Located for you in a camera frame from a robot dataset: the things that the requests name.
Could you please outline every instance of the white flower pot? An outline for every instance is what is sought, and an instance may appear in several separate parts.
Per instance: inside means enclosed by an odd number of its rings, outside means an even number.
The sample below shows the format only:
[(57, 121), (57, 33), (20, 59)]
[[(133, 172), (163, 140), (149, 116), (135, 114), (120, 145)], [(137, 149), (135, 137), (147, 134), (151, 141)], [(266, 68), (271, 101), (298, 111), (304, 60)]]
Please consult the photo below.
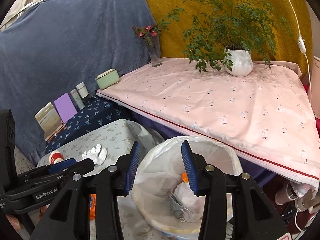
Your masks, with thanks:
[(226, 56), (226, 59), (231, 60), (234, 65), (231, 67), (232, 71), (225, 66), (226, 71), (236, 77), (245, 77), (249, 75), (253, 68), (250, 52), (233, 49), (228, 49), (227, 52), (230, 53), (231, 56)]

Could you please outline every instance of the white plastic bag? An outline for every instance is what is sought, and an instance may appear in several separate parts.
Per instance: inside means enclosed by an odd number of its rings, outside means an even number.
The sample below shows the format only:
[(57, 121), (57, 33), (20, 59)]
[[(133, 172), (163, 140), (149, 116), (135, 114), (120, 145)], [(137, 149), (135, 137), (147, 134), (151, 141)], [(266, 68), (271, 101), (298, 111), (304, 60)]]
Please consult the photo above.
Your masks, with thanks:
[[(234, 150), (202, 136), (180, 136), (152, 148), (140, 163), (133, 185), (133, 200), (146, 221), (166, 236), (178, 239), (198, 239), (201, 220), (181, 222), (168, 205), (168, 195), (182, 182), (185, 172), (181, 157), (181, 144), (187, 140), (194, 153), (204, 156), (224, 173), (238, 176), (242, 173)], [(227, 220), (232, 218), (231, 194), (227, 194)]]

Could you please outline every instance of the navy patterned cloth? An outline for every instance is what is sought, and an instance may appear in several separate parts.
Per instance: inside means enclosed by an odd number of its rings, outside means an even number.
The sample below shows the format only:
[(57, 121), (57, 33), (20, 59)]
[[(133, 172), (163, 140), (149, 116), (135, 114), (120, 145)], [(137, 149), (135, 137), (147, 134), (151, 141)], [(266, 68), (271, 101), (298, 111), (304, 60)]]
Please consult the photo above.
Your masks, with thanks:
[(90, 105), (73, 116), (66, 123), (65, 129), (47, 143), (45, 153), (52, 152), (86, 133), (121, 118), (135, 121), (129, 109), (103, 98), (93, 98)]

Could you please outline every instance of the glass vase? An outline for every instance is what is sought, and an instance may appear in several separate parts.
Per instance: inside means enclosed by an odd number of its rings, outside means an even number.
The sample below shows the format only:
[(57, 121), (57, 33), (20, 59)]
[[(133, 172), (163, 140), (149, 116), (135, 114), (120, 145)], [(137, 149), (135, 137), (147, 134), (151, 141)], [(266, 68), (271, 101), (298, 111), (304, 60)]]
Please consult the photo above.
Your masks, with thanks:
[(151, 37), (149, 40), (146, 41), (148, 52), (151, 59), (151, 64), (153, 67), (158, 67), (162, 65), (162, 61), (158, 54), (156, 41), (156, 37)]

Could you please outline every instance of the bottle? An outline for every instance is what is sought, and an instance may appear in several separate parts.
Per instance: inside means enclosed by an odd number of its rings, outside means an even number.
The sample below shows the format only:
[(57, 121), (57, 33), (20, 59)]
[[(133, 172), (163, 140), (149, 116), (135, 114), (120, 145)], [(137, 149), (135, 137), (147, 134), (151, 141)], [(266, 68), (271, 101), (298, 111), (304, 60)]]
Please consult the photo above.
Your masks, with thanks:
[(79, 96), (79, 93), (76, 89), (73, 89), (70, 94), (72, 95), (73, 99), (75, 100), (77, 106), (79, 107), (79, 109), (83, 109), (84, 108), (84, 104)]
[(76, 88), (84, 102), (84, 104), (87, 106), (91, 103), (89, 92), (87, 91), (87, 88), (84, 85), (84, 82), (81, 82), (80, 84), (76, 85)]
[(278, 190), (275, 196), (275, 203), (278, 206), (283, 205), (284, 203), (293, 201), (297, 199), (297, 195), (294, 192), (293, 188), (291, 187), (290, 182), (288, 182), (283, 188)]

